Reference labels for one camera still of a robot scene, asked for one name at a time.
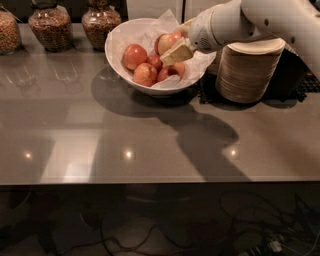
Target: jar lid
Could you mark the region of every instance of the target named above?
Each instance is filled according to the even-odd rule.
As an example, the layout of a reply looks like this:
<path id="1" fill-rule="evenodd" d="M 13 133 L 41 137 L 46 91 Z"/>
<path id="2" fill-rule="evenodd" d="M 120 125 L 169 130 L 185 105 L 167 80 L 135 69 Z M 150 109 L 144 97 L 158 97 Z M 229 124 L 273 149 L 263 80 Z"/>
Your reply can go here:
<path id="1" fill-rule="evenodd" d="M 31 7 L 35 9 L 54 8 L 57 6 L 57 0 L 32 0 Z"/>
<path id="2" fill-rule="evenodd" d="M 86 0 L 86 4 L 93 8 L 103 8 L 110 5 L 110 0 Z"/>

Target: spice jar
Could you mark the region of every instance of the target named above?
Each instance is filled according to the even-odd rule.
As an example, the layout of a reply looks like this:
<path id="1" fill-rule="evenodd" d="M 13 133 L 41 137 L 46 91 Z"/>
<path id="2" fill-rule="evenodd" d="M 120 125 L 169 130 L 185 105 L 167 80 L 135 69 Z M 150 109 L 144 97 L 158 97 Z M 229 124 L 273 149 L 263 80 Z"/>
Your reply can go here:
<path id="1" fill-rule="evenodd" d="M 0 4 L 0 55 L 21 47 L 21 34 L 15 17 Z"/>
<path id="2" fill-rule="evenodd" d="M 50 52 L 62 52 L 72 47 L 72 22 L 68 12 L 57 7 L 56 0 L 32 0 L 33 14 L 29 25 L 41 43 Z"/>
<path id="3" fill-rule="evenodd" d="M 104 51 L 108 33 L 121 23 L 120 14 L 109 0 L 87 0 L 88 11 L 82 16 L 82 25 L 93 49 Z"/>

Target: white bowl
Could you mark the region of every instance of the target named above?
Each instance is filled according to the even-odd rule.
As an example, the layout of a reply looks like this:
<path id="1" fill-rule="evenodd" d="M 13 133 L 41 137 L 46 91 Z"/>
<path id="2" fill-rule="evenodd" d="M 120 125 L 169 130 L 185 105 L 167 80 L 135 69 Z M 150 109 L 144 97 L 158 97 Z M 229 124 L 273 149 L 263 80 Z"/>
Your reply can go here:
<path id="1" fill-rule="evenodd" d="M 129 20 L 118 25 L 108 34 L 105 44 L 109 64 L 131 86 L 150 96 L 169 96 L 181 92 L 195 84 L 204 75 L 216 56 L 215 52 L 211 54 L 196 52 L 192 59 L 185 61 L 186 72 L 182 79 L 172 76 L 152 87 L 133 82 L 133 72 L 127 70 L 122 64 L 123 52 L 129 44 L 140 44 L 150 54 L 154 51 L 154 42 L 158 36 L 172 32 L 178 25 L 178 23 L 170 24 L 165 20 L 150 18 Z"/>

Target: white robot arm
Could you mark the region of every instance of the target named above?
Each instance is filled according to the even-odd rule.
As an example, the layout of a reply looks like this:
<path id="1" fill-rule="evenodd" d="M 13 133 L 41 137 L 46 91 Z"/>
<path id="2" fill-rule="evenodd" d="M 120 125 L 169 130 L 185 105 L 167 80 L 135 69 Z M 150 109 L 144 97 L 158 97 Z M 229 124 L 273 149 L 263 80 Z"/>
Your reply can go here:
<path id="1" fill-rule="evenodd" d="M 309 0 L 232 0 L 200 13 L 188 36 L 193 50 L 207 53 L 279 37 L 320 79 L 320 13 Z"/>

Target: floor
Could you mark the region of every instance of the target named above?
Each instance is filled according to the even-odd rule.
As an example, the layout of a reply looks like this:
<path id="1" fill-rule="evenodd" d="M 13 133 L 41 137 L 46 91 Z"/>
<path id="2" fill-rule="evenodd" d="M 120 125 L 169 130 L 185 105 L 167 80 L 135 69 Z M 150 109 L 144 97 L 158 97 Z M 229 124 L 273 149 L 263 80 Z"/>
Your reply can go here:
<path id="1" fill-rule="evenodd" d="M 319 194 L 316 182 L 4 186 L 0 256 L 320 255 Z"/>

